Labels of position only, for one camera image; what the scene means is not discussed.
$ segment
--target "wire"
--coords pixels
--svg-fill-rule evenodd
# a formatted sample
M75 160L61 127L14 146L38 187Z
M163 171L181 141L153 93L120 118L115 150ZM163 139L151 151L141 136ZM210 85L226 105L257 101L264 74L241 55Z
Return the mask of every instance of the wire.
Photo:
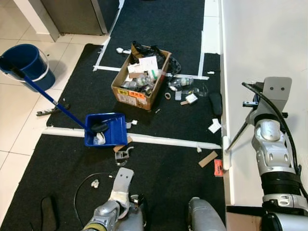
M282 116L281 112L279 111L279 109L272 103L272 101L267 98L265 95L263 95L261 92L259 92L258 90L256 90L255 88L253 88L252 86L250 86L248 83L242 83L242 85L246 88L248 88L249 90L251 90L252 92L254 92L255 94L257 94L261 99L263 99L273 110L274 112L277 114L277 117L279 118L280 122L282 123L282 125L284 126L285 132L287 133L287 136L289 137L289 141L290 141L290 145L291 145L291 149L292 149L292 156L293 156L293 164L294 164L294 168L295 168L295 172L297 175L300 176L300 167L297 164L297 153L296 153L296 148L295 148L295 143L292 137L292 134L289 130L289 127L287 125L287 123L284 120L284 117ZM306 198L306 200L308 201L308 194L302 184L302 182L300 182L299 184L300 186L300 190L302 191L302 194L304 195L304 197Z
M90 175L88 175L86 178L84 178L84 180L81 182L81 184L78 186L76 192L75 192L75 195L74 195L74 211L77 215L77 218L81 224L82 227L84 227L85 225L82 223L81 219L80 219L80 216L79 216L79 213L78 213L78 210L77 210L77 207L76 207L76 201L77 201L77 194L79 192L79 189L81 188L81 186L84 184L84 182L86 182L86 180L88 180L89 178L93 177L93 176L97 176L97 175L101 175L101 174L108 174L108 175L111 175L111 173L109 172L97 172L97 173L92 173Z

